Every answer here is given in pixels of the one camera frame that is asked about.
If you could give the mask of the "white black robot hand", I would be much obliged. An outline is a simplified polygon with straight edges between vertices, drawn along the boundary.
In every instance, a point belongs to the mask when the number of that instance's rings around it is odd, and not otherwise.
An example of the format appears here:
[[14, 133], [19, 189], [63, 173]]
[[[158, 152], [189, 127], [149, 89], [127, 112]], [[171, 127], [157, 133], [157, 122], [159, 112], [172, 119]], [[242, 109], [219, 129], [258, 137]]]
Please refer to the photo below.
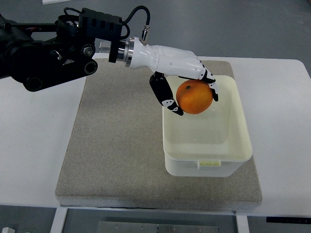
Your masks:
[[131, 69], [149, 68], [153, 72], [149, 84], [157, 100], [180, 116], [184, 114], [184, 109], [176, 103], [165, 75], [201, 80], [211, 88], [213, 100], [218, 101], [215, 78], [192, 51], [144, 45], [137, 37], [132, 37], [128, 41], [121, 41], [117, 60], [123, 61]]

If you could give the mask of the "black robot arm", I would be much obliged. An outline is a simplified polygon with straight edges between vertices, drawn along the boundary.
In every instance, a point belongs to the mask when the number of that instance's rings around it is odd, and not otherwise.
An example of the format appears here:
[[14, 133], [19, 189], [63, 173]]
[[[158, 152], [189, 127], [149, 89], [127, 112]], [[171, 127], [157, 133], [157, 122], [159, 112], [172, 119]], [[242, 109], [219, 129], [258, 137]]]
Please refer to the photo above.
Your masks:
[[0, 18], [0, 76], [12, 77], [31, 92], [70, 82], [97, 71], [95, 39], [111, 43], [115, 62], [122, 18], [87, 8], [55, 23], [17, 23]]

